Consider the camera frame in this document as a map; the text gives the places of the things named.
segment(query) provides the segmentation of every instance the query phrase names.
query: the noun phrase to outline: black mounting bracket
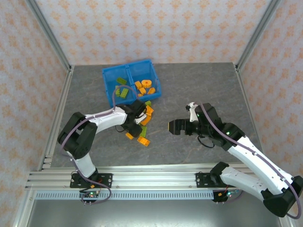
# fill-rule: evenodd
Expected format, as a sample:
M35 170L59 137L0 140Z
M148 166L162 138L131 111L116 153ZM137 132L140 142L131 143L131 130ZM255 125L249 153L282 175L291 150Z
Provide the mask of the black mounting bracket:
M96 182L102 183L107 187L112 187L113 174L99 174L97 176ZM92 186L92 183L86 182L78 173L73 173L71 175L71 184L70 188L89 188Z
M225 188L227 187L220 178L215 178L211 176L210 173L196 173L196 185L197 188Z

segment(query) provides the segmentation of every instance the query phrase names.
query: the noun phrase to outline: gray marble surface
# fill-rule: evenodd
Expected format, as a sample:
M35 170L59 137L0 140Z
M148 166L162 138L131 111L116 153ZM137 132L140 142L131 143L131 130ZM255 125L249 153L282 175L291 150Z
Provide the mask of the gray marble surface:
M71 80L60 130L74 112L95 114L108 110L102 68L76 66ZM185 110L190 102L210 103L223 122L239 126L260 148L232 63L155 64L162 87L162 97L151 101L154 113L147 124L148 147L129 140L125 133L109 128L98 133L90 150L97 166L132 166L239 162L219 147L205 148L195 136L175 136L168 132L168 122L189 118ZM52 167L72 166L56 145Z

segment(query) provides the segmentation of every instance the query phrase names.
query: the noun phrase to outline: patterned wallpaper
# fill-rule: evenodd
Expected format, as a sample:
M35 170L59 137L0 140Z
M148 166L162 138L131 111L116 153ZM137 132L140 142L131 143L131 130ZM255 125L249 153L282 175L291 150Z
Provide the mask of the patterned wallpaper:
M66 72L24 0L1 0L0 11L0 226L11 227Z
M303 176L303 1L280 3L241 76L264 152Z
M37 0L70 64L234 62L270 0Z

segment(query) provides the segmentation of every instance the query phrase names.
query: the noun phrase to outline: lego brick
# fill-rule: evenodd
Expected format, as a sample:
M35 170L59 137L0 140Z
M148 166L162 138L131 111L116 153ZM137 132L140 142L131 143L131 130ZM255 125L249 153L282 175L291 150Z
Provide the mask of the lego brick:
M116 96L117 96L117 97L120 97L120 89L117 89L117 90L116 90Z
M142 132L140 133L140 136L142 136L142 137L146 137L146 131L147 131L147 127L146 126L141 126L141 128L142 128Z
M151 101L146 101L146 102L145 102L145 105L152 106L152 102L151 102Z
M151 83L152 81L151 80L149 80L149 79L144 79L144 80L142 80L142 87L143 88L150 88L151 86L152 86L152 83Z
M153 93L155 93L156 92L156 89L154 88L154 87L152 87L149 91L148 91L148 95L151 95L151 94L153 94Z
M137 141L139 142L139 143L141 143L141 144L143 144L144 146L148 146L149 145L149 143L150 143L150 141L149 140L147 140L146 138L143 138L142 136L140 136L138 139L137 139Z
M146 90L145 90L145 88L143 88L143 87L140 88L139 91L141 92L142 95L146 94Z
M152 114L153 109L149 105L147 105L146 106L146 112Z
M127 138L129 138L130 140L134 138L130 133L125 134L125 136L127 136Z
M123 88L123 90L122 90L122 92L120 94L120 97L121 98L126 98L127 93L128 93L128 89L127 88Z
M139 90L140 88L142 88L142 84L141 84L140 81L136 81L134 84L136 85L136 88L137 88L138 90Z
M121 77L118 77L116 81L121 85L125 85L127 83L127 81Z
M152 118L151 116L146 116L146 118L143 121L141 121L140 124L143 126L147 125L147 123L150 122L151 118Z

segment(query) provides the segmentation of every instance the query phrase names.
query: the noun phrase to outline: wall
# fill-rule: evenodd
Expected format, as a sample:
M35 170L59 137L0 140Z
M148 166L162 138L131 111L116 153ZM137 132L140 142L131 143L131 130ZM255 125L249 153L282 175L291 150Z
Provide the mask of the wall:
M270 0L37 0L70 64L234 62Z
M301 176L302 41L303 1L283 0L241 71L264 152L284 170Z
M66 71L24 0L0 1L0 220L10 227L36 170Z

